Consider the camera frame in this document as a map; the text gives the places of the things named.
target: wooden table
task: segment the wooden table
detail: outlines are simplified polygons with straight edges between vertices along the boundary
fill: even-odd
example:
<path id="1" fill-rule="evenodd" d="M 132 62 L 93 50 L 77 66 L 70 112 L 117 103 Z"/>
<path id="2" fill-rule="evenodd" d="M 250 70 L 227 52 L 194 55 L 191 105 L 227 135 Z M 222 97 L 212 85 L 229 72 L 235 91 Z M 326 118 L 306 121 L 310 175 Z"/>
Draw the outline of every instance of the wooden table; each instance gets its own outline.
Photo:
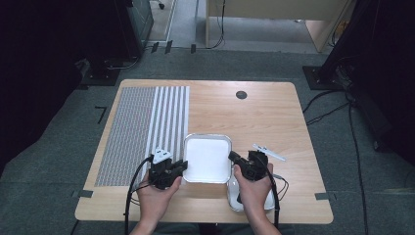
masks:
<path id="1" fill-rule="evenodd" d="M 305 24 L 312 41 L 317 51 L 322 52 L 351 2 L 352 0 L 226 0 L 224 17 L 307 20 Z M 222 0 L 207 0 L 207 47 L 209 17 L 221 17 L 222 4 Z"/>
<path id="2" fill-rule="evenodd" d="M 274 164 L 274 173 L 290 183 L 287 195 L 280 202 L 280 223 L 330 223 L 333 220 L 329 201 L 315 197 L 316 193 L 326 190 L 292 83 L 147 79 L 128 79 L 121 83 L 84 186 L 84 190 L 94 193 L 92 198 L 79 199 L 77 219 L 124 220 L 128 186 L 94 186 L 121 88 L 183 85 L 190 86 L 189 133 L 225 134 L 232 140 L 232 149 L 244 158 L 248 150 L 253 150 L 253 143 L 287 158 L 286 162 L 269 158 Z M 241 90 L 247 92 L 246 99 L 236 97 L 236 92 Z M 283 183 L 276 181 L 281 189 Z M 130 214 L 131 220 L 139 220 L 139 207 L 131 205 Z M 272 211 L 267 216 L 273 221 Z M 248 222 L 242 212 L 231 210 L 225 184 L 195 183 L 180 186 L 161 221 Z"/>

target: gray and white striped pad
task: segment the gray and white striped pad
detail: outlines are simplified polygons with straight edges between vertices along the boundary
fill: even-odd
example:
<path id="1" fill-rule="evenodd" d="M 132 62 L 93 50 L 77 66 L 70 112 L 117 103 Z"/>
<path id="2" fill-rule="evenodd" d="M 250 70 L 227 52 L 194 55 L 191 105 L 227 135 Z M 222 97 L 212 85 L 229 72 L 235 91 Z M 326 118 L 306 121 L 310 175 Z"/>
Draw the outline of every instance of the gray and white striped pad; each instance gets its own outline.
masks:
<path id="1" fill-rule="evenodd" d="M 188 133 L 188 86 L 124 87 L 95 186 L 127 186 L 157 147 L 183 159 Z M 145 164 L 137 177 L 144 177 Z"/>

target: white plastic container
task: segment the white plastic container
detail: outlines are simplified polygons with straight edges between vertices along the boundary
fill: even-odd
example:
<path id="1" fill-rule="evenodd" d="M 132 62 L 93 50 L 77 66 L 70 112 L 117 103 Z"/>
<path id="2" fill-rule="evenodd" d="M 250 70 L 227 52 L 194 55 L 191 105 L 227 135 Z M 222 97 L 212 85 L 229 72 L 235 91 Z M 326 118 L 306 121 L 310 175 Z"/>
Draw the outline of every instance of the white plastic container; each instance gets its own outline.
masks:
<path id="1" fill-rule="evenodd" d="M 190 134 L 184 142 L 184 161 L 188 167 L 183 178 L 191 183 L 226 183 L 231 177 L 228 159 L 232 143 L 219 134 Z"/>

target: gray carpet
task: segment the gray carpet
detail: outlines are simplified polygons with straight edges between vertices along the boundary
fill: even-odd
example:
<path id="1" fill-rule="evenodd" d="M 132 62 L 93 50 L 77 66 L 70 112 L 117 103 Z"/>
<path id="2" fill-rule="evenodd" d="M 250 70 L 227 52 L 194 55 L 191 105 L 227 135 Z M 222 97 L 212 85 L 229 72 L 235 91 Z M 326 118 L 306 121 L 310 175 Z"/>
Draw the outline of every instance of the gray carpet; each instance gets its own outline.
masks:
<path id="1" fill-rule="evenodd" d="M 165 54 L 160 48 L 154 54 L 147 51 L 140 63 L 123 70 L 118 84 L 126 78 L 291 81 L 305 107 L 319 91 L 308 89 L 301 66 L 320 66 L 326 57 L 207 50 L 190 54 L 188 49 L 175 48 Z M 0 180 L 0 234 L 70 234 L 77 204 L 71 193 L 83 187 L 109 113 L 99 124 L 102 110 L 95 107 L 110 108 L 116 90 L 75 90 L 41 139 L 8 163 Z M 305 119 L 327 113 L 345 101 L 339 92 L 322 97 L 310 107 Z M 359 110 L 352 109 L 351 114 L 360 150 L 369 234 L 415 234 L 415 195 L 386 191 L 414 188 L 413 166 L 394 153 L 375 152 Z M 327 225 L 295 224 L 295 233 L 364 234 L 347 108 L 308 129 L 330 193 L 334 221 Z M 122 233 L 122 222 L 80 221 L 74 234 Z"/>

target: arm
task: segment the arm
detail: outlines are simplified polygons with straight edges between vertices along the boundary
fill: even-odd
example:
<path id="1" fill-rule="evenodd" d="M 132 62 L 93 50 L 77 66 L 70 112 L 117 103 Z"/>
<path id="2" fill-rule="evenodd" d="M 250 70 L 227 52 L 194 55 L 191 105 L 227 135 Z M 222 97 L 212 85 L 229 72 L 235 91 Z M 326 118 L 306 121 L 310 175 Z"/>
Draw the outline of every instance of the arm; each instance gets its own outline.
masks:
<path id="1" fill-rule="evenodd" d="M 273 165 L 268 164 L 268 169 L 272 172 Z M 258 181 L 246 179 L 237 164 L 234 168 L 235 178 L 238 180 L 241 201 L 244 205 L 244 212 L 250 222 L 251 228 L 256 235 L 276 234 L 281 235 L 277 228 L 268 220 L 263 205 L 266 196 L 271 190 L 271 182 L 268 177 Z"/>
<path id="2" fill-rule="evenodd" d="M 165 211 L 167 211 L 171 197 L 179 189 L 181 178 L 177 177 L 171 187 L 165 190 L 148 186 L 137 191 L 140 201 L 141 218 L 130 235 L 153 233 L 159 220 L 164 216 Z M 144 176 L 143 182 L 148 181 L 148 179 L 149 172 Z M 140 183 L 140 187 L 146 185 L 143 182 Z"/>

